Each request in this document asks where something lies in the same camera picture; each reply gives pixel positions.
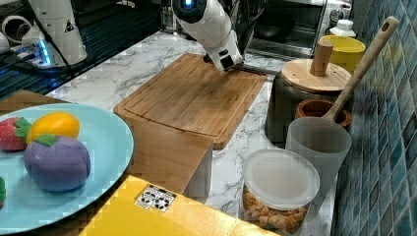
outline toaster oven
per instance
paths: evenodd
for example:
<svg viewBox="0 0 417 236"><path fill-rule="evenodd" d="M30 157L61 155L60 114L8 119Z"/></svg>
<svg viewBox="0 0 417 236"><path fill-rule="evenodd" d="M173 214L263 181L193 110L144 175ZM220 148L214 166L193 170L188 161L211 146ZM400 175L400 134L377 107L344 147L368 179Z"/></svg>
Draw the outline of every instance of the toaster oven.
<svg viewBox="0 0 417 236"><path fill-rule="evenodd" d="M248 52L283 60L311 58L317 41L349 19L352 0L268 0Z"/></svg>

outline marble countertop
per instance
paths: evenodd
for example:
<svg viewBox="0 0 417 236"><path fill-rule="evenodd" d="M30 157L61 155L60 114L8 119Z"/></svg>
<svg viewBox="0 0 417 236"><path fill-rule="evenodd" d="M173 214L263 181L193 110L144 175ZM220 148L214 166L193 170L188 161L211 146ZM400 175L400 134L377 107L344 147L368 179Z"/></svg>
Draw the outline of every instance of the marble countertop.
<svg viewBox="0 0 417 236"><path fill-rule="evenodd" d="M185 53L204 55L196 42L179 35L157 32L58 88L49 96L112 111L113 107ZM247 54L245 64L279 72L285 62ZM274 75L268 79L222 150L213 151L211 188L207 206L237 215L242 167L248 155L263 148L277 148L265 135L268 100ZM329 235L334 188L315 221L303 225L300 235Z"/></svg>

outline yellow box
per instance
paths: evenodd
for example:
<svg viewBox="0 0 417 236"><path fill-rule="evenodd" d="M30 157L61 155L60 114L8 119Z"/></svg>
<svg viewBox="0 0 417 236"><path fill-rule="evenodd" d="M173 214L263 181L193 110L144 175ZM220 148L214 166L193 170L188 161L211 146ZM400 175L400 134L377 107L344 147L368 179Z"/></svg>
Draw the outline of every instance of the yellow box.
<svg viewBox="0 0 417 236"><path fill-rule="evenodd" d="M133 176L123 182L81 235L276 236Z"/></svg>

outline purple toy fruit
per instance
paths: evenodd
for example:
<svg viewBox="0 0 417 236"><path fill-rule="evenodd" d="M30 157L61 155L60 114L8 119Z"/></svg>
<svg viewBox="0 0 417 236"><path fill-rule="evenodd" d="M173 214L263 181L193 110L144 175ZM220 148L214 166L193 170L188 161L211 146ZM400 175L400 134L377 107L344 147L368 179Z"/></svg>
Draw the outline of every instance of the purple toy fruit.
<svg viewBox="0 0 417 236"><path fill-rule="evenodd" d="M75 189L89 178L89 151L78 140L42 135L26 148L25 168L44 190Z"/></svg>

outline red strawberry toy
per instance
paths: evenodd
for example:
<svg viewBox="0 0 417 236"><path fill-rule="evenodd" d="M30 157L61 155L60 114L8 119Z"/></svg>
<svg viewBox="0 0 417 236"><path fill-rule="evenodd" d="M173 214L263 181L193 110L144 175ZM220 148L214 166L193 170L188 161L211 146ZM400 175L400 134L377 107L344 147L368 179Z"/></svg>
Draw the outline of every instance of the red strawberry toy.
<svg viewBox="0 0 417 236"><path fill-rule="evenodd" d="M23 117L12 117L0 122L0 149L23 150L25 136L31 124Z"/></svg>

